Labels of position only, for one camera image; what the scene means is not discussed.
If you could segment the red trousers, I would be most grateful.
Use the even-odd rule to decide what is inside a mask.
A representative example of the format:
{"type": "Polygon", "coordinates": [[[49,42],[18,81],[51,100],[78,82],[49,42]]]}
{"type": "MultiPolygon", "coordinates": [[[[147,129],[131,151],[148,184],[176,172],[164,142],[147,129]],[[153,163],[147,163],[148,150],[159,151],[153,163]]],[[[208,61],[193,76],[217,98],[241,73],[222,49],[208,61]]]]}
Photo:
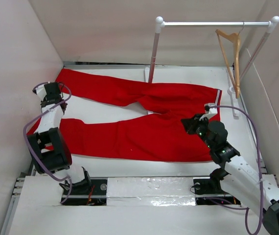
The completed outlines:
{"type": "Polygon", "coordinates": [[[72,95],[125,107],[135,102],[149,115],[113,123],[63,119],[60,131],[72,154],[159,162],[207,162],[209,148],[187,134],[182,119],[219,104],[222,91],[193,84],[146,83],[63,69],[57,77],[72,95]]]}

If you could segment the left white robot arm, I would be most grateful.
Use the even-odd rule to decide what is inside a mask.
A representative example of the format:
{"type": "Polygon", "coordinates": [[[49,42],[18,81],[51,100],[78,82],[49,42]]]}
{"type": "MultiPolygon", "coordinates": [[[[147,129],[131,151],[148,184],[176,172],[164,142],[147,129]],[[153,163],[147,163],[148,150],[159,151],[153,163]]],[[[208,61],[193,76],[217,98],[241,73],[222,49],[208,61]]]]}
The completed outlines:
{"type": "Polygon", "coordinates": [[[88,194],[93,189],[91,178],[85,168],[83,175],[71,170],[71,153],[59,129],[71,97],[64,98],[63,88],[67,89],[62,82],[44,82],[33,88],[41,114],[24,127],[24,138],[39,174],[52,177],[66,193],[88,194]]]}

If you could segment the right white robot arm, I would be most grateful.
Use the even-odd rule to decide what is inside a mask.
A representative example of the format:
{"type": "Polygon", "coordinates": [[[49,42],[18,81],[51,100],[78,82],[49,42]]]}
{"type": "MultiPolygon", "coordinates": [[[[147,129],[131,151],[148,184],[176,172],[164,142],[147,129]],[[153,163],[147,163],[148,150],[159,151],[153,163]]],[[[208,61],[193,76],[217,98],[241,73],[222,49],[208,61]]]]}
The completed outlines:
{"type": "Polygon", "coordinates": [[[259,173],[228,143],[225,125],[210,121],[206,114],[196,114],[181,122],[189,135],[197,135],[207,145],[211,159],[219,165],[210,174],[210,189],[234,196],[259,216],[269,234],[279,235],[279,188],[260,179],[259,173]]]}

